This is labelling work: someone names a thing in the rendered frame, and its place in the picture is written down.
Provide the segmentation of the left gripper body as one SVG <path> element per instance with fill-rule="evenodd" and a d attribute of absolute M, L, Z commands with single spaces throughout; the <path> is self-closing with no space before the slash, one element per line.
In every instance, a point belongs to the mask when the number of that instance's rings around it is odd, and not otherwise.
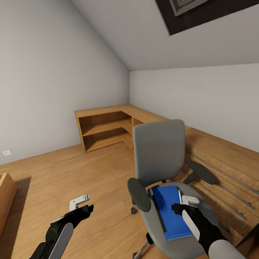
<path fill-rule="evenodd" d="M 78 218 L 77 225 L 84 219 L 87 219 L 90 216 L 89 207 L 88 205 L 85 205 L 83 207 L 80 207 L 79 209 L 73 210 L 71 212 L 66 213 L 67 214 L 75 214 Z"/>

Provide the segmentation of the folder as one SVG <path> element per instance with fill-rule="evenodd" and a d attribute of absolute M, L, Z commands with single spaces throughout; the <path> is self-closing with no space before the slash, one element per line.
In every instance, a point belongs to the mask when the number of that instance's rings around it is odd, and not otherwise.
<path fill-rule="evenodd" d="M 172 210 L 172 204 L 180 204 L 179 191 L 176 186 L 157 187 L 150 189 L 166 241 L 194 236 L 182 215 Z"/>

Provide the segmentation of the swivel chair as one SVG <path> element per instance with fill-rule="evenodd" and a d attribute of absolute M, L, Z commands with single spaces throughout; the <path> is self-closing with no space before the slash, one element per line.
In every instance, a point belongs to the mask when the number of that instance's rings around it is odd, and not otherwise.
<path fill-rule="evenodd" d="M 133 259 L 138 259 L 149 244 L 157 248 L 170 259 L 195 259 L 205 254 L 205 250 L 195 236 L 166 241 L 150 189 L 147 186 L 162 181 L 152 188 L 176 186 L 181 196 L 196 197 L 196 206 L 203 216 L 213 225 L 220 228 L 218 218 L 210 204 L 188 184 L 200 177 L 208 184 L 216 184 L 215 178 L 201 164 L 189 161 L 193 170 L 183 182 L 166 182 L 175 178 L 185 162 L 185 124 L 183 120 L 172 119 L 143 123 L 133 127 L 133 145 L 136 178 L 127 182 L 132 198 L 131 214 L 139 210 L 148 233 L 147 241 Z"/>

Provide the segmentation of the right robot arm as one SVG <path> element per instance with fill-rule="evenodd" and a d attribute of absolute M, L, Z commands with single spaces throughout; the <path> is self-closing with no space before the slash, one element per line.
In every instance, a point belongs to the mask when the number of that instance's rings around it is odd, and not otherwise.
<path fill-rule="evenodd" d="M 181 196 L 182 204 L 172 204 L 172 210 L 177 215 L 182 215 L 184 222 L 194 234 L 199 244 L 209 256 L 209 259 L 246 259 L 227 239 L 222 235 L 220 229 L 210 223 L 196 206 L 196 197 Z"/>

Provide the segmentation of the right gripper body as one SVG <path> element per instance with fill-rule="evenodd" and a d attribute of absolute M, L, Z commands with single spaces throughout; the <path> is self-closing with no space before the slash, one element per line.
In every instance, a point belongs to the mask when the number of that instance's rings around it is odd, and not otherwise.
<path fill-rule="evenodd" d="M 178 203 L 174 204 L 175 213 L 176 213 L 177 215 L 182 215 L 182 210 L 183 210 L 183 208 L 184 208 L 185 206 L 186 206 L 185 204 L 178 204 Z"/>

